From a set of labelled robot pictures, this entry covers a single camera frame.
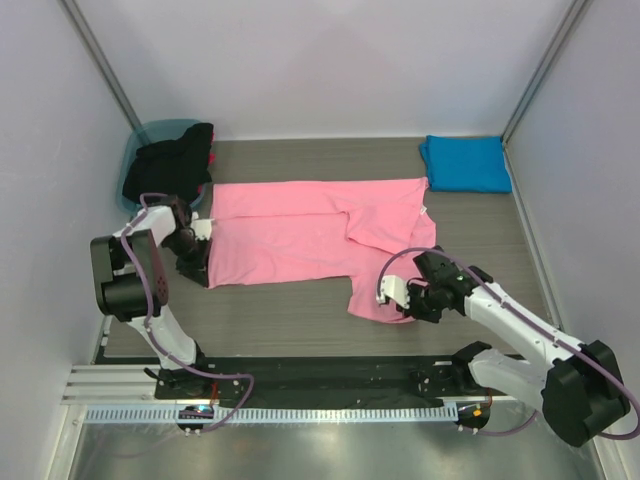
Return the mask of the pink t shirt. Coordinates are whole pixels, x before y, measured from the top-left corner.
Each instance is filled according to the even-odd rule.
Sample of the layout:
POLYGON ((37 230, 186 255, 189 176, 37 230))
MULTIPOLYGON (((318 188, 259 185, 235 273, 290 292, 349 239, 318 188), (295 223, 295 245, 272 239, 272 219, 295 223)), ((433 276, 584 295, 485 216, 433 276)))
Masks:
POLYGON ((350 314, 403 323, 394 306, 377 303, 376 282, 380 272, 416 277, 398 252, 435 246, 427 188, 424 177, 216 185, 208 286, 347 277, 350 314))

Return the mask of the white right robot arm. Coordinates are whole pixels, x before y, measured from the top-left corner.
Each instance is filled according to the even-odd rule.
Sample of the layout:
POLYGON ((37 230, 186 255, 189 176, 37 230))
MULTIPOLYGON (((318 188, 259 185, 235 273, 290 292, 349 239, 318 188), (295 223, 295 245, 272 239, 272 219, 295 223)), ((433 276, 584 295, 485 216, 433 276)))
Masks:
POLYGON ((624 385, 614 352, 603 342, 586 344, 516 302, 486 272, 466 266, 440 247, 412 247, 420 276, 404 280, 379 274, 376 300, 393 302, 405 317, 431 323, 446 310, 496 333, 518 359, 477 341, 457 352, 451 383, 470 396, 482 388, 507 394, 541 414, 566 444, 580 447, 639 410, 624 385))

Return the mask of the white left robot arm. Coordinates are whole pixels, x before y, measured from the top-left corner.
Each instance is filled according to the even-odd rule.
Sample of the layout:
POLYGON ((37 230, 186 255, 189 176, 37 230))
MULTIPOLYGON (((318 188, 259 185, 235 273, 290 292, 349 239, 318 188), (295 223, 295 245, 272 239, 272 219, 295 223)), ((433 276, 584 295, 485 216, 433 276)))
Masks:
POLYGON ((176 257, 183 277, 207 287, 212 223, 198 218, 176 195, 147 193, 141 209, 118 232, 90 242, 94 291, 100 311, 136 330, 158 356, 160 369, 145 373, 159 387, 188 398, 212 387, 204 354, 180 327, 168 306, 169 285, 159 250, 176 257))

